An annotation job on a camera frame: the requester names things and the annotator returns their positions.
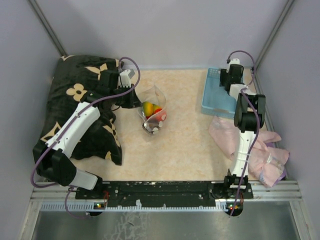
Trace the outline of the clear dotted zip bag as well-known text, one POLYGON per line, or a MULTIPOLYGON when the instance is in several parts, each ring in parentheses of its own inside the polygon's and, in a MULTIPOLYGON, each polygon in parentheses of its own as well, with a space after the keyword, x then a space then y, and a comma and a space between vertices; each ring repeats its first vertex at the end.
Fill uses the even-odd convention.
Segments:
POLYGON ((149 135, 156 135, 163 128, 167 118, 167 99, 165 94, 156 86, 138 95, 141 106, 138 114, 142 121, 142 128, 149 135))

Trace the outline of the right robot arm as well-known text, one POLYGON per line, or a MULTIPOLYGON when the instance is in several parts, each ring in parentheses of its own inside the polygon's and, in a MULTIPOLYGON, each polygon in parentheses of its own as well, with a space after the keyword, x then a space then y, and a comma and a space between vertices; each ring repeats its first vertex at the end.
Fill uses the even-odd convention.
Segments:
POLYGON ((233 166, 224 178, 223 192, 235 198, 248 184, 250 152, 265 122, 266 96, 254 93, 243 82, 244 67, 238 58, 227 61, 220 70, 220 86, 236 100, 233 123, 239 130, 239 140, 234 153, 233 166))

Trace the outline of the dark brown toy fruit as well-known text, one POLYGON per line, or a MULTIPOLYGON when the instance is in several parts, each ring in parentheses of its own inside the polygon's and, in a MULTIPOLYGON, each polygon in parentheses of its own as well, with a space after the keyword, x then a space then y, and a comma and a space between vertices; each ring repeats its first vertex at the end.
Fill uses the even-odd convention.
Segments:
POLYGON ((147 121, 142 123, 142 128, 150 135, 156 135, 161 127, 158 121, 147 121))

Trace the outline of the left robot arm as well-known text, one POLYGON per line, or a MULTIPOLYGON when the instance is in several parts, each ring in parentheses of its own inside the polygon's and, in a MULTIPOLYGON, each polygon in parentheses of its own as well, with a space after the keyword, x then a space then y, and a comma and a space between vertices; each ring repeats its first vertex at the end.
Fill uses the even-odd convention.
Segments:
POLYGON ((34 150, 36 154, 40 154, 35 162, 34 169, 30 176, 30 182, 35 188, 47 188, 59 184, 61 186, 69 186, 86 189, 91 197, 97 199, 103 195, 104 186, 98 183, 98 176, 83 171, 75 167, 70 161, 70 157, 78 143, 88 128, 100 117, 100 111, 97 107, 99 102, 123 97, 132 91, 139 84, 141 79, 141 71, 137 69, 138 78, 134 85, 127 91, 101 97, 92 102, 84 100, 80 102, 68 121, 63 127, 49 139, 43 146, 37 146, 34 150), (55 183, 47 185, 38 185, 34 181, 36 170, 39 169, 42 161, 51 163, 51 171, 46 178, 53 177, 55 183))

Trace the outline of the green orange toy mango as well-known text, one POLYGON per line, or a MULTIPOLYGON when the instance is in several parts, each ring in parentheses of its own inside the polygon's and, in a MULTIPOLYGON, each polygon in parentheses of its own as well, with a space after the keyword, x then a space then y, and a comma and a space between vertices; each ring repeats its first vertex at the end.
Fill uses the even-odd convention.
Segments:
POLYGON ((143 102, 142 108, 145 116, 152 116, 154 114, 154 105, 151 102, 143 102))

